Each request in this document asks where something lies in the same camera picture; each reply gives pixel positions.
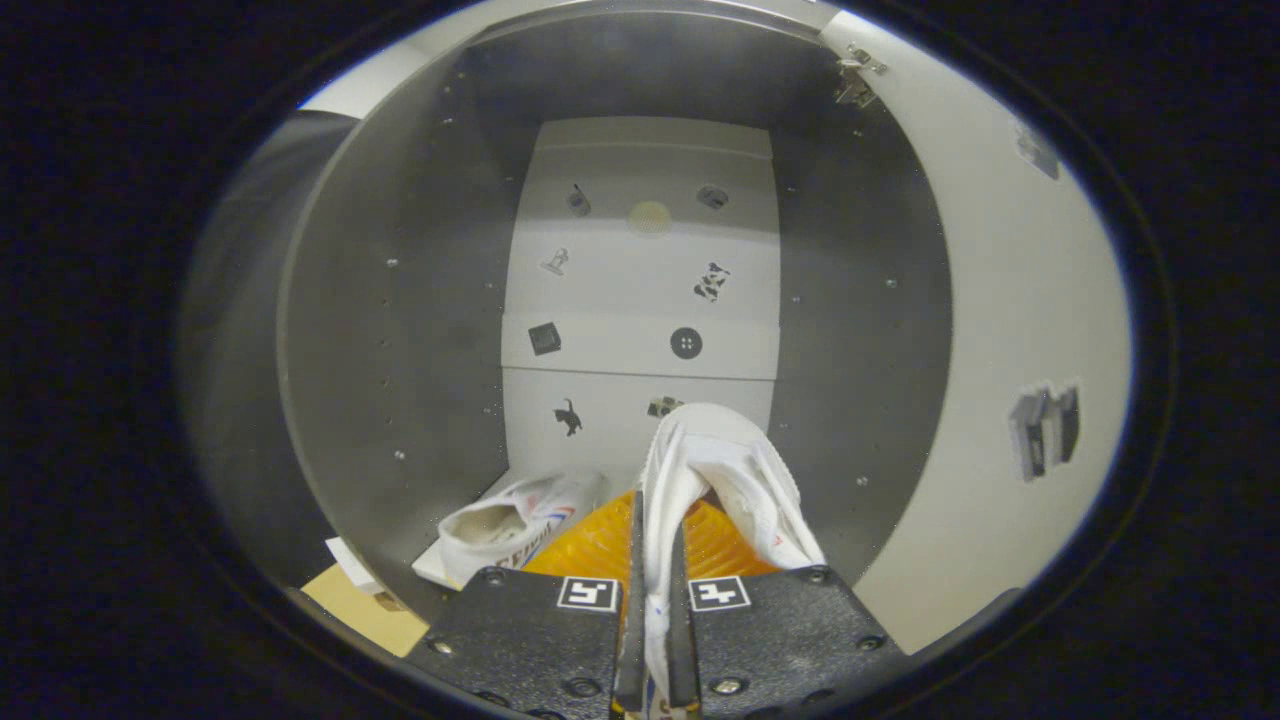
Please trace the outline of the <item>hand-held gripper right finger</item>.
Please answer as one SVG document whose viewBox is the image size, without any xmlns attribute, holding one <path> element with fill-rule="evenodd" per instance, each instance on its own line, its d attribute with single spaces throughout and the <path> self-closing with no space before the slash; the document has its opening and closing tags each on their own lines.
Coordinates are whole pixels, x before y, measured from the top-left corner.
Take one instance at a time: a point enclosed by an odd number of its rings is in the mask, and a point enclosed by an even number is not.
<svg viewBox="0 0 1280 720">
<path fill-rule="evenodd" d="M 767 562 L 703 500 L 675 552 L 669 680 L 699 717 L 835 717 L 905 675 L 905 653 L 833 568 Z"/>
</svg>

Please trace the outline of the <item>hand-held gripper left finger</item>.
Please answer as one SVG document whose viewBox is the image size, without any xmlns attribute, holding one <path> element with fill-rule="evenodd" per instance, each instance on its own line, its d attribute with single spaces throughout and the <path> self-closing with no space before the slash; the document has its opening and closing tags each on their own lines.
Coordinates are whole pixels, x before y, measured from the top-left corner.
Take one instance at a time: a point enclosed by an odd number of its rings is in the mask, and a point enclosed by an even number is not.
<svg viewBox="0 0 1280 720">
<path fill-rule="evenodd" d="M 484 568 L 407 664 L 470 717 L 616 719 L 639 706 L 643 505 L 622 495 L 527 569 Z"/>
</svg>

